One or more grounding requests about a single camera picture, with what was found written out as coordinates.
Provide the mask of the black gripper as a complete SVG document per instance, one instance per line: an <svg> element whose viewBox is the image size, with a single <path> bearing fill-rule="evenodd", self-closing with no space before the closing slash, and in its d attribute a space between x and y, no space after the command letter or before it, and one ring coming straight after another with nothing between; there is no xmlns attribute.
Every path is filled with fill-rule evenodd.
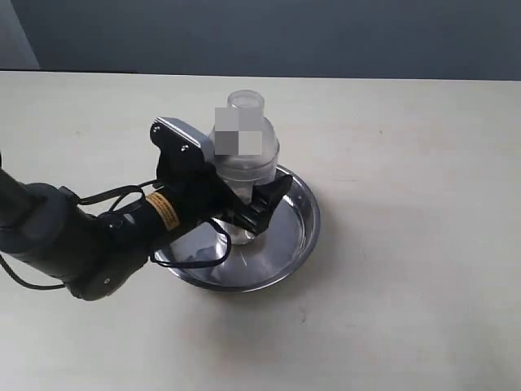
<svg viewBox="0 0 521 391"><path fill-rule="evenodd" d="M196 170L175 171L160 158L156 178L160 184L153 192L153 209L163 223L167 240L176 240L213 217L227 217L228 223L260 235L268 229L292 185L290 174L276 177L254 186L251 202L245 204L209 163Z"/></svg>

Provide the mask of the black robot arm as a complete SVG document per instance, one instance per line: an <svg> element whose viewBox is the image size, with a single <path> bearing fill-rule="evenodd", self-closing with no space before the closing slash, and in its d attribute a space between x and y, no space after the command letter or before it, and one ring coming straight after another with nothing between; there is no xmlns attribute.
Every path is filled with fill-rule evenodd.
<svg viewBox="0 0 521 391"><path fill-rule="evenodd" d="M56 279L75 298L97 301L202 225L214 229L230 254L223 224L263 233L292 182L284 174L256 185L245 204L212 163L187 152L160 153L151 193L126 185L81 198L66 187L2 173L1 254Z"/></svg>

